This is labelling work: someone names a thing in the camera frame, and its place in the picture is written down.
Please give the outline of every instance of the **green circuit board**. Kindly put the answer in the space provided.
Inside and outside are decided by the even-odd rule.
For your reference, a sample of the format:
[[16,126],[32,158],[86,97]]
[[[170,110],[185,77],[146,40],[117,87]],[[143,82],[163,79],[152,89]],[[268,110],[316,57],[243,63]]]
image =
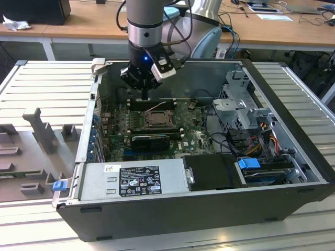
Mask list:
[[[150,122],[148,112],[131,111],[126,105],[111,107],[109,110],[110,118],[106,138],[108,139],[109,151],[106,154],[106,161],[139,161],[152,159],[171,159],[180,158],[185,154],[209,154],[214,153],[213,146],[204,131],[203,119],[204,108],[192,105],[190,100],[176,101],[173,110],[155,110],[153,112],[155,120],[161,119],[160,122],[152,120],[155,126],[164,127],[164,116],[168,117],[167,123],[169,128],[182,128],[178,133],[159,133],[160,135],[171,136],[170,147],[164,152],[145,152],[136,153],[132,151],[130,141],[137,135],[137,130],[143,131],[146,124]],[[148,131],[149,135],[155,134],[154,131]]]

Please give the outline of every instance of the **wooden desk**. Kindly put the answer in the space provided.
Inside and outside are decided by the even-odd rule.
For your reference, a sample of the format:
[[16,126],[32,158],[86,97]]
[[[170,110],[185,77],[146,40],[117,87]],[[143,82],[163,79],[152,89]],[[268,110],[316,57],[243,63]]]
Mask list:
[[[322,4],[323,2],[313,0],[288,0],[287,3],[289,5],[308,4],[317,8],[319,7],[319,4]],[[323,51],[325,48],[330,50],[335,49],[335,27],[327,24],[315,26],[303,20],[303,22],[299,23],[300,14],[289,14],[289,12],[285,10],[283,11],[283,14],[280,15],[288,16],[293,21],[262,20],[256,14],[251,13],[252,11],[246,7],[246,4],[240,4],[239,7],[241,6],[244,7],[249,18],[245,16],[243,11],[239,9],[237,10],[236,5],[232,4],[230,1],[225,1],[224,5],[220,8],[220,10],[225,12],[235,12],[237,10],[236,12],[238,14],[230,13],[229,15],[232,19],[234,31],[240,36],[240,47],[256,47],[259,49],[300,47],[300,50],[310,47],[311,50],[315,51]],[[325,13],[325,16],[331,18],[332,14]],[[225,23],[229,24],[227,15],[223,15],[222,18]],[[321,15],[305,14],[303,14],[303,18],[314,23],[318,23],[315,18],[323,19]],[[231,43],[231,36],[227,37],[223,35],[221,42]]]
[[[287,0],[288,4],[310,5],[315,8],[322,4],[313,0]],[[52,43],[86,43],[86,44],[127,44],[127,34],[121,32],[115,22],[119,3],[107,2],[97,5],[95,1],[70,1],[71,14],[63,26],[34,25],[27,31],[8,31],[0,26],[0,40],[41,42],[48,60],[55,60]],[[244,6],[249,18],[243,11],[229,0],[221,6],[221,10],[230,12],[234,30],[240,36],[240,48],[274,49],[274,50],[306,50],[333,51],[335,48],[335,27],[327,24],[314,26],[308,22],[299,23],[300,15],[287,14],[293,21],[262,20]],[[222,16],[229,23],[227,15]],[[305,19],[316,22],[320,15],[303,15]],[[121,25],[126,25],[126,13],[120,14]],[[224,33],[220,47],[227,48],[232,36]]]
[[48,25],[34,24],[31,29],[8,30],[4,25],[0,25],[0,36],[24,36],[24,37],[43,37],[43,32]]
[[[70,1],[71,14],[63,26],[48,26],[45,37],[128,39],[125,32],[116,26],[116,11],[119,3],[96,4],[95,1],[82,3]],[[127,25],[127,14],[120,13],[120,23]]]

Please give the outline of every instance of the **power supply label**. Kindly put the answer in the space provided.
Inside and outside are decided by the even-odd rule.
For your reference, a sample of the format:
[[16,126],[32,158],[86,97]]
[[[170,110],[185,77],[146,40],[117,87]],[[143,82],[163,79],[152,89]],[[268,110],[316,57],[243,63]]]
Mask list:
[[158,166],[120,168],[119,180],[122,197],[162,193]]

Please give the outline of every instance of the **black wire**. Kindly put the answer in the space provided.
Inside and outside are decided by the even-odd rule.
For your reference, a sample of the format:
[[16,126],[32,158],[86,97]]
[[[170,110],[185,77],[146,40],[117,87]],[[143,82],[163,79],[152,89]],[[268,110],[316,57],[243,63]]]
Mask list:
[[117,10],[117,12],[116,12],[116,25],[117,25],[117,27],[119,27],[119,29],[120,29],[121,31],[125,31],[125,30],[127,30],[127,27],[122,27],[122,26],[120,25],[120,22],[119,22],[119,15],[120,15],[120,12],[121,12],[122,7],[123,7],[125,4],[126,4],[126,0],[124,0],[124,1],[121,3],[120,7],[118,8],[118,10]]
[[301,14],[300,17],[299,17],[299,23],[301,23],[301,22],[308,22],[308,23],[310,23],[310,24],[312,24],[312,25],[315,25],[315,26],[322,26],[322,24],[323,24],[323,22],[324,22],[321,18],[315,18],[314,20],[317,21],[318,23],[315,24],[315,23],[313,23],[313,22],[311,22],[311,21],[309,21],[309,20],[303,18],[303,15],[302,15],[302,14]]
[[[223,144],[224,141],[227,141],[227,140],[222,140],[221,144]],[[220,145],[220,152],[222,152],[222,145]]]
[[321,15],[322,15],[327,21],[329,21],[330,19],[329,19],[328,17],[325,16],[325,13],[326,13],[326,12],[322,12]]
[[169,4],[166,4],[165,6],[170,6],[170,5],[174,5],[174,4],[177,4],[178,2],[180,2],[181,0],[175,0]]
[[229,22],[230,22],[230,26],[231,26],[231,30],[234,30],[234,28],[233,28],[233,26],[232,26],[232,22],[231,22],[231,17],[230,17],[230,15],[229,15],[228,13],[222,13],[222,14],[220,14],[220,15],[219,15],[219,18],[220,18],[221,20],[222,20],[222,18],[221,18],[222,15],[227,15],[227,16],[228,16],[228,18],[229,18]]
[[6,54],[10,57],[10,59],[16,63],[16,60],[9,54],[9,52],[6,50],[6,48],[0,43],[0,47],[6,52]]
[[198,89],[198,90],[196,90],[196,91],[193,92],[193,94],[191,95],[191,98],[194,98],[194,95],[195,95],[197,92],[205,92],[205,93],[207,93],[211,98],[215,99],[215,97],[213,97],[213,95],[210,94],[210,93],[209,93],[207,90],[205,90],[205,89]]
[[[220,17],[220,15],[218,15],[218,16],[219,16],[220,20],[222,21],[222,24],[223,24],[223,25],[226,25],[225,22],[223,21],[223,19]],[[232,32],[231,32],[230,34],[231,34],[231,36],[232,36],[232,42],[231,42],[231,45],[229,46],[228,50],[226,51],[226,53],[228,53],[228,52],[230,51],[230,49],[232,48],[232,45],[233,45],[234,42],[235,42],[235,36],[234,36],[234,34],[233,34]]]
[[[178,32],[179,36],[181,36],[182,39],[185,39],[185,37],[183,36],[183,34],[181,33],[181,31],[178,29],[178,27],[176,26],[176,24],[171,20],[171,18],[168,16],[168,14],[166,13],[166,11],[164,11],[164,15],[166,16],[166,18],[170,21],[171,25],[173,26],[173,28]],[[185,42],[187,47],[188,47],[188,50],[189,50],[189,54],[186,58],[184,58],[183,61],[186,61],[188,59],[190,59],[191,57],[191,54],[192,54],[192,49],[191,49],[191,46],[189,46],[189,43],[186,41]]]
[[236,49],[234,50],[234,51],[236,51],[236,50],[238,49],[239,45],[240,45],[240,35],[238,35],[238,33],[234,31],[234,27],[232,26],[232,22],[231,22],[231,17],[230,17],[230,15],[227,14],[227,13],[222,13],[222,14],[218,15],[219,18],[220,18],[220,20],[222,21],[222,23],[223,23],[224,25],[226,25],[226,24],[225,24],[225,22],[223,21],[223,19],[221,18],[222,15],[227,15],[227,16],[228,16],[228,18],[229,18],[229,22],[230,22],[230,27],[231,27],[231,30],[232,30],[232,32],[231,32],[232,43],[231,43],[231,45],[229,46],[229,48],[228,48],[228,50],[226,51],[226,53],[228,53],[228,52],[231,50],[233,44],[235,43],[235,36],[234,36],[234,33],[235,33],[235,35],[238,37],[238,43],[237,43]]
[[220,117],[218,116],[218,113],[216,113],[216,110],[213,106],[213,104],[211,104],[207,110],[207,113],[206,113],[206,118],[204,120],[204,128],[205,128],[205,132],[206,134],[217,144],[219,144],[220,146],[224,146],[225,148],[229,149],[230,151],[232,151],[235,156],[245,156],[243,153],[241,153],[240,151],[238,151],[233,145],[229,144],[228,143],[228,146],[227,145],[224,145],[223,143],[221,143],[220,141],[217,141],[216,139],[213,139],[211,136],[212,135],[215,135],[215,134],[219,134],[219,133],[213,133],[213,134],[209,134],[208,130],[207,130],[207,119],[208,119],[208,114],[209,114],[209,111],[211,110],[211,108],[213,108],[214,112],[215,112],[215,115],[216,117],[220,120]]
[[188,36],[185,39],[179,40],[179,41],[173,41],[173,42],[166,42],[163,43],[163,46],[169,46],[169,45],[175,45],[175,44],[180,44],[183,42],[186,42],[192,35],[193,32],[193,15],[192,15],[192,6],[191,6],[191,0],[187,0],[188,1],[188,6],[189,6],[189,17],[190,17],[190,21],[191,21],[191,29],[189,31]]

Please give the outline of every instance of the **motherboard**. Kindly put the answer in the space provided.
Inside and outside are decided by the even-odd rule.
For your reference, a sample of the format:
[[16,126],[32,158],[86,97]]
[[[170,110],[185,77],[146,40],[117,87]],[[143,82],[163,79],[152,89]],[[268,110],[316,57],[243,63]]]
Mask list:
[[215,153],[196,100],[128,102],[103,113],[107,162],[181,158]]

